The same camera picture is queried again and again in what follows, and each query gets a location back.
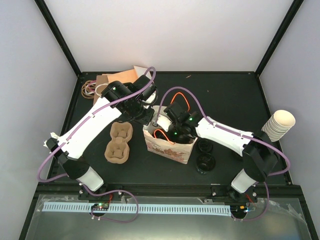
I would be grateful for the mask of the brown pulp cup carrier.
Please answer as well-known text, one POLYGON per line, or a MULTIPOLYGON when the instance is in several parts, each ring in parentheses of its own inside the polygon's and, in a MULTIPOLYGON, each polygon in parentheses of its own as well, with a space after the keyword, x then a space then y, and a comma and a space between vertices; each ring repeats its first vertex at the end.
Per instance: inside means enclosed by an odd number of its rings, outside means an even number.
POLYGON ((130 154, 128 142, 133 136, 133 126, 129 122, 114 122, 111 125, 111 141, 107 144, 104 156, 109 163, 123 164, 130 154))

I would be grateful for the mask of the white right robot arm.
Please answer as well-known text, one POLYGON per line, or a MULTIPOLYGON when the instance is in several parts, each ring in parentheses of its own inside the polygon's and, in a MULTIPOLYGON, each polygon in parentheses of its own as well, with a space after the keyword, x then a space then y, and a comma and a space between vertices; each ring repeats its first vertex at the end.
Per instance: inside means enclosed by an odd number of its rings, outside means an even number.
POLYGON ((246 191, 255 183, 262 183, 279 160, 275 150, 257 140, 271 142, 263 131, 256 133, 242 131, 195 111, 189 113, 174 102, 158 112, 154 123, 164 128, 173 141, 179 138, 202 138, 218 143, 242 157, 243 168, 232 180, 227 189, 228 198, 240 201, 246 191))

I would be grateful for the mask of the brown kraft paper bag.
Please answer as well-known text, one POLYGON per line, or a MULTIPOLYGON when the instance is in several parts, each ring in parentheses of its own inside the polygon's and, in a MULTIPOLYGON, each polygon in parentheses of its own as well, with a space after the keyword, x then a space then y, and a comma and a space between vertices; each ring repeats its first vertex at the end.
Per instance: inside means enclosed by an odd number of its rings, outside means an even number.
POLYGON ((97 75, 95 79, 84 82, 81 87, 81 95, 85 99, 92 100, 94 105, 108 85, 108 74, 97 75))

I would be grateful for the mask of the black plastic cup lid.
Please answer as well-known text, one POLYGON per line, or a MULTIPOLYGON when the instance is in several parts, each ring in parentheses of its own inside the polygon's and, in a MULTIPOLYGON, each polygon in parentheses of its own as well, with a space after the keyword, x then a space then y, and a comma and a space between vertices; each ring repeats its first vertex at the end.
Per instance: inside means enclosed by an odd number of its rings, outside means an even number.
POLYGON ((212 154, 213 144, 207 139, 201 139, 197 143, 197 149, 201 154, 212 154))

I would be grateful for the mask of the printed white paper bag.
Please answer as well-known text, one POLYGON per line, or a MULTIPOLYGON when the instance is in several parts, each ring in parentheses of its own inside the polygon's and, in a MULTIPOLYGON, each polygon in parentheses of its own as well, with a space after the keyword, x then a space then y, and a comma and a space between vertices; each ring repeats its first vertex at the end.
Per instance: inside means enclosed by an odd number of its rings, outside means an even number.
POLYGON ((143 127, 147 150, 186 165, 198 139, 189 130, 183 129, 183 120, 190 116, 188 99, 178 91, 169 106, 155 105, 152 109, 152 120, 143 127))

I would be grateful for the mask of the stack of paper cups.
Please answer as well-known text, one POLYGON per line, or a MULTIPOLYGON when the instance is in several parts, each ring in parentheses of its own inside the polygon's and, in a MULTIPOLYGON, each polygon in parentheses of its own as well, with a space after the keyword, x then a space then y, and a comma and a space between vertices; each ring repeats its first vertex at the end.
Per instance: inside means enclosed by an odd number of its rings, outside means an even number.
POLYGON ((262 127, 271 142, 279 141, 294 125, 296 119, 287 110, 277 110, 262 127))

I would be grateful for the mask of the orange kraft paper bag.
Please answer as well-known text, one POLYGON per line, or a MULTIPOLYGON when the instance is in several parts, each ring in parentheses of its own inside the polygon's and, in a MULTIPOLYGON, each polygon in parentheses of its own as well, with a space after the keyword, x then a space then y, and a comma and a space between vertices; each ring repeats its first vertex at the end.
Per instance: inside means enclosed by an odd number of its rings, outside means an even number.
POLYGON ((146 75, 147 78, 151 79, 151 72, 147 72, 147 67, 134 65, 133 69, 126 70, 120 73, 120 82, 121 83, 134 83, 138 78, 143 75, 146 75))

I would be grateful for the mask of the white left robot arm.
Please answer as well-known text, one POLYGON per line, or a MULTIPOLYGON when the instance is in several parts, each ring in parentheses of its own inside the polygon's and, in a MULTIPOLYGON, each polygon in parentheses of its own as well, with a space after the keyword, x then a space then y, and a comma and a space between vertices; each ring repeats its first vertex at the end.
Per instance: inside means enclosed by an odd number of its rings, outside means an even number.
POLYGON ((146 104, 157 90, 153 81, 143 74, 134 83, 109 83, 93 107, 71 130, 62 136, 52 134, 44 142, 67 176, 84 184, 97 200, 107 195, 108 188, 100 175, 81 159, 83 152, 102 130, 119 117, 141 125, 150 123, 154 110, 146 104))

